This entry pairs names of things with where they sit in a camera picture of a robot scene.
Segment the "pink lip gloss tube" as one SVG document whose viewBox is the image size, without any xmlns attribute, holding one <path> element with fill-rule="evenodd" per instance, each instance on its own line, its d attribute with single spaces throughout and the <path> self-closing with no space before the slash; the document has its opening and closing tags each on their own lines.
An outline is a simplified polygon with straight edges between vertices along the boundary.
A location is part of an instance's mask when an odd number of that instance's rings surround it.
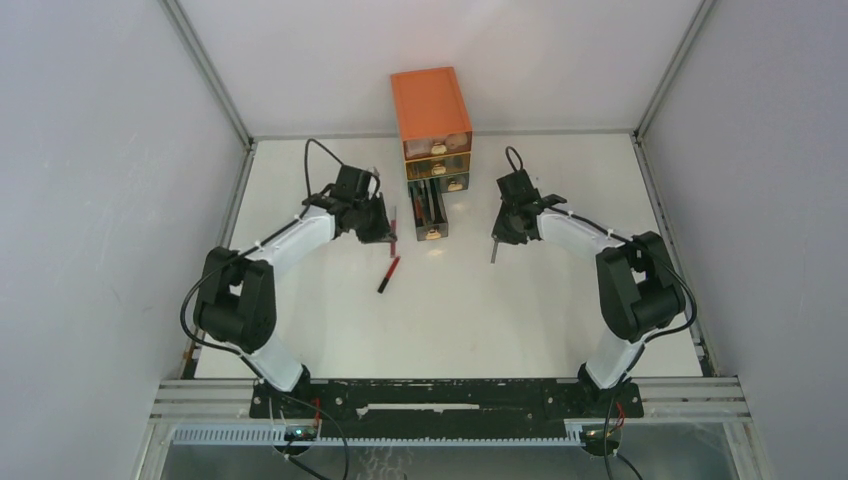
<svg viewBox="0 0 848 480">
<path fill-rule="evenodd" d="M 391 242 L 390 242 L 390 250 L 389 250 L 389 251 L 390 251 L 390 258 L 391 258 L 391 259 L 395 259 L 395 258 L 396 258 L 396 255 L 397 255 L 397 254 L 396 254 L 396 243 L 397 243 L 397 236 L 396 236 L 396 232 L 397 232 L 397 207 L 396 207 L 396 206 L 392 206 L 392 208 L 391 208 L 391 210 L 390 210 L 390 212 L 389 212 L 389 213 L 390 213 L 390 215 L 389 215 L 389 220 L 390 220 L 390 232 L 391 232 L 391 233 L 392 233 L 392 235 L 393 235 L 393 239 L 392 239 L 392 240 L 391 240 Z"/>
</svg>

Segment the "grey silver pencil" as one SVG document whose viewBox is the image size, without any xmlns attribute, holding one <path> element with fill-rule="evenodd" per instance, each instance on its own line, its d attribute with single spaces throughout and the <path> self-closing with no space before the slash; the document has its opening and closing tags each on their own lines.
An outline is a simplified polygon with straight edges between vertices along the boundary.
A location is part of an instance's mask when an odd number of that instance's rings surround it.
<svg viewBox="0 0 848 480">
<path fill-rule="evenodd" d="M 494 265 L 497 259 L 499 242 L 497 240 L 493 240 L 493 247 L 490 256 L 490 264 Z"/>
</svg>

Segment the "red lipstick black cap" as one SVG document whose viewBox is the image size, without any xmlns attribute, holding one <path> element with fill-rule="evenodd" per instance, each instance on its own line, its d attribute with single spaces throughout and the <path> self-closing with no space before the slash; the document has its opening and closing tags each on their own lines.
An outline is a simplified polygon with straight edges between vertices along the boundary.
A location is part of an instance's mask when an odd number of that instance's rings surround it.
<svg viewBox="0 0 848 480">
<path fill-rule="evenodd" d="M 385 290 L 386 290 L 386 288 L 387 288 L 387 286 L 388 286 L 388 284 L 389 284 L 389 282 L 390 282 L 390 280 L 391 280 L 392 276 L 394 275 L 394 273 L 395 273 L 395 271 L 396 271 L 396 268 L 397 268 L 397 266 L 398 266 L 398 264 L 399 264 L 400 260 L 401 260 L 401 258 L 400 258 L 399 256 L 395 257 L 395 258 L 392 260 L 392 262 L 391 262 L 391 264 L 390 264 L 389 268 L 387 269 L 387 271 L 386 271 L 385 275 L 383 276 L 383 278 L 382 278 L 382 280 L 381 280 L 381 282 L 380 282 L 380 284 L 379 284 L 379 286 L 378 286 L 377 292 L 378 292 L 379 294 L 383 294 L 383 293 L 385 292 Z"/>
</svg>

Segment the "clear drawer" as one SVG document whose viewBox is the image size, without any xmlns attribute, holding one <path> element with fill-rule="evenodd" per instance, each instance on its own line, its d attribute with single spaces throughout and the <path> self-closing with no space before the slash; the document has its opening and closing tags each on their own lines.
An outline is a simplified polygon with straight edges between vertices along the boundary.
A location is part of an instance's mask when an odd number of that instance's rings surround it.
<svg viewBox="0 0 848 480">
<path fill-rule="evenodd" d="M 437 157 L 447 154 L 465 153 L 471 149 L 471 132 L 452 133 L 440 137 L 428 137 L 403 141 L 406 161 Z"/>
<path fill-rule="evenodd" d="M 409 193 L 409 196 L 410 196 L 410 202 L 411 202 L 411 205 L 412 205 L 413 220 L 414 220 L 414 226 L 415 226 L 415 235 L 416 235 L 416 239 L 419 242 L 439 240 L 439 239 L 446 238 L 449 235 L 449 222 L 448 222 L 447 212 L 446 212 L 445 205 L 444 205 L 443 192 L 441 192 L 441 197 L 442 197 L 442 201 L 443 201 L 443 211 L 444 211 L 444 214 L 445 214 L 445 217 L 446 217 L 446 222 L 443 223 L 443 224 L 433 224 L 432 223 L 431 213 L 430 213 L 430 209 L 429 209 L 428 189 L 427 189 L 428 180 L 429 179 L 412 181 L 412 182 L 409 182 L 407 184 L 408 193 Z M 421 192 L 422 209 L 423 209 L 424 215 L 426 217 L 426 225 L 423 226 L 423 227 L 416 227 L 415 215 L 414 215 L 414 209 L 413 209 L 413 203 L 412 203 L 412 192 L 413 192 L 414 188 L 417 188 Z"/>
<path fill-rule="evenodd" d="M 438 179 L 438 183 L 440 191 L 443 193 L 467 190 L 469 184 L 469 174 L 462 173 L 440 177 Z"/>
<path fill-rule="evenodd" d="M 470 169 L 470 163 L 470 153 L 410 160 L 405 163 L 406 180 L 412 182 L 467 173 Z"/>
</svg>

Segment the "clear top drawer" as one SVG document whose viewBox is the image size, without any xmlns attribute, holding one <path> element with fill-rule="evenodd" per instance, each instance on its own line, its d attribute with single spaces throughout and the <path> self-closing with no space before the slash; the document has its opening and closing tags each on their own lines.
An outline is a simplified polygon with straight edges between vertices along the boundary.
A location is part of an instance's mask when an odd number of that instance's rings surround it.
<svg viewBox="0 0 848 480">
<path fill-rule="evenodd" d="M 428 137 L 403 141 L 406 161 L 437 157 L 447 154 L 465 153 L 471 149 L 471 132 L 452 133 L 440 137 Z"/>
</svg>

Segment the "orange three-drawer organizer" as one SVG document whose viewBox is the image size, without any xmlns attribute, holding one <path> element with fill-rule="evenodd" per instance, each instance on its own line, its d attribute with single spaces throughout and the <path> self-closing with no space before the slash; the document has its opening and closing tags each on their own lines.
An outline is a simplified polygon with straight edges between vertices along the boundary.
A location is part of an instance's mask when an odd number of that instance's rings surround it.
<svg viewBox="0 0 848 480">
<path fill-rule="evenodd" d="M 453 67 L 395 73 L 390 76 L 402 160 L 403 141 L 471 132 L 470 115 Z"/>
</svg>

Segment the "black powder brush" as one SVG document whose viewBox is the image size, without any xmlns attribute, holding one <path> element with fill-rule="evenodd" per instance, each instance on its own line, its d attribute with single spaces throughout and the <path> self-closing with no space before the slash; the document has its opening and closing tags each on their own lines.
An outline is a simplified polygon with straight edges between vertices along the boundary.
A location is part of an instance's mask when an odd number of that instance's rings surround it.
<svg viewBox="0 0 848 480">
<path fill-rule="evenodd" d="M 438 180 L 429 179 L 427 189 L 432 223 L 443 224 L 446 222 L 446 217 L 443 211 L 443 201 Z"/>
</svg>

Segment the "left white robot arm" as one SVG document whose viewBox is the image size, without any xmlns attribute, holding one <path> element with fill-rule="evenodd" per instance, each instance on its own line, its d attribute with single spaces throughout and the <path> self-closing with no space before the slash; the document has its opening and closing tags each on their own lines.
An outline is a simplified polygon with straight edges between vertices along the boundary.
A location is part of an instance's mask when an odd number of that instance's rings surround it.
<svg viewBox="0 0 848 480">
<path fill-rule="evenodd" d="M 340 167 L 334 182 L 307 196 L 293 220 L 245 251 L 217 247 L 188 298 L 202 345 L 239 357 L 275 389 L 274 404 L 290 417 L 311 407 L 311 388 L 301 383 L 306 366 L 278 337 L 276 283 L 306 256 L 352 232 L 363 244 L 391 243 L 381 181 L 368 170 Z"/>
</svg>

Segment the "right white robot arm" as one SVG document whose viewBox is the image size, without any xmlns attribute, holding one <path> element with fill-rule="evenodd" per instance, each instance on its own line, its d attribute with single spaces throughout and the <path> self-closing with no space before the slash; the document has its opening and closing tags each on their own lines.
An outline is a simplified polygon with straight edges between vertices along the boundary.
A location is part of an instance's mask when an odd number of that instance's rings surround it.
<svg viewBox="0 0 848 480">
<path fill-rule="evenodd" d="M 578 402 L 592 416 L 605 415 L 645 346 L 671 332 L 672 321 L 694 301 L 671 265 L 662 237 L 626 236 L 581 216 L 556 194 L 544 196 L 529 174 L 515 170 L 496 181 L 501 205 L 492 229 L 499 244 L 543 241 L 593 261 L 606 330 L 581 366 Z"/>
</svg>

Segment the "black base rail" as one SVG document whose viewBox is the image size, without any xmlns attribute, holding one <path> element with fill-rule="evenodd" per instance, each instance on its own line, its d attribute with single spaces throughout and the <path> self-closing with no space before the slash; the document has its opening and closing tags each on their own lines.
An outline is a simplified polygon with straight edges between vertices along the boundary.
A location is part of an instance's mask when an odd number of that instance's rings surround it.
<svg viewBox="0 0 848 480">
<path fill-rule="evenodd" d="M 643 417 L 639 387 L 577 379 L 312 379 L 289 393 L 256 383 L 252 419 L 303 420 L 324 439 L 541 440 L 569 422 L 618 426 Z"/>
</svg>

